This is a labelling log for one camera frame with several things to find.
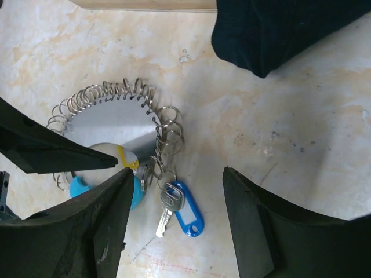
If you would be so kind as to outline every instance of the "black fabric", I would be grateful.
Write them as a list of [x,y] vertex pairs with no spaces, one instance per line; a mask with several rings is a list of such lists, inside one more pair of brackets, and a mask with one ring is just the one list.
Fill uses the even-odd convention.
[[216,2],[215,53],[261,78],[371,10],[371,0]]

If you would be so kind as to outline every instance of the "coiled metal spring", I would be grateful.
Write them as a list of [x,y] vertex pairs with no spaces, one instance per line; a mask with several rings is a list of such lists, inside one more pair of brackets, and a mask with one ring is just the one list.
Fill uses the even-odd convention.
[[[141,107],[145,108],[147,106],[148,108],[146,114],[155,113],[160,120],[160,122],[157,122],[155,117],[152,118],[156,126],[157,139],[155,155],[151,156],[154,164],[146,166],[141,176],[141,189],[146,191],[147,185],[152,182],[153,176],[161,180],[163,174],[168,171],[171,172],[168,170],[169,165],[165,165],[168,162],[165,157],[179,153],[185,142],[183,128],[177,121],[179,110],[174,106],[163,106],[156,109],[154,90],[150,89],[149,85],[144,84],[141,78],[136,79],[133,86],[130,86],[128,80],[124,78],[122,83],[104,81],[102,85],[90,85],[80,90],[52,109],[52,117],[48,120],[46,127],[63,136],[67,123],[74,116],[93,105],[98,105],[98,102],[102,102],[101,98],[103,97],[105,102],[112,101],[115,98],[117,100],[120,98],[123,100],[136,98],[138,101],[142,98],[144,102]],[[173,111],[174,114],[171,118],[167,115],[169,111]],[[67,190],[61,186],[61,184],[68,183],[66,173],[54,173],[53,179],[59,189]]]

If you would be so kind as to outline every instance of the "blue plastic object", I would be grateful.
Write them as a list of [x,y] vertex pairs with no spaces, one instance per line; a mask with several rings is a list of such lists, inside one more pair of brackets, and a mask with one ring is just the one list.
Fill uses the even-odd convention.
[[184,207],[174,212],[181,229],[187,236],[199,236],[205,227],[205,222],[191,192],[182,181],[173,181],[172,185],[178,187],[184,193]]
[[[92,189],[91,186],[85,185],[81,178],[75,177],[71,181],[70,196],[71,198],[74,198],[90,189]],[[143,200],[143,197],[144,192],[140,188],[140,180],[137,177],[134,177],[134,194],[130,209],[131,210],[135,209],[135,207]]]

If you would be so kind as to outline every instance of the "key blade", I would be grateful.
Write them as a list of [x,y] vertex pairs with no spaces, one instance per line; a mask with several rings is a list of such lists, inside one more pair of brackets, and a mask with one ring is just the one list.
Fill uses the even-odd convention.
[[172,216],[172,212],[168,210],[167,208],[164,208],[161,214],[160,222],[157,226],[156,230],[156,237],[163,237],[163,233],[166,230],[166,225],[168,224],[170,220],[170,216]]

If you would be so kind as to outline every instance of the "blue plastic tag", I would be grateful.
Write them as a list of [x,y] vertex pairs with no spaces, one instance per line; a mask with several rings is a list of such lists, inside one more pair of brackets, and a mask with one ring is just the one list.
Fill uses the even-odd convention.
[[205,227],[205,222],[191,192],[182,181],[173,181],[172,185],[180,188],[184,193],[183,208],[174,212],[181,229],[187,236],[199,236]]

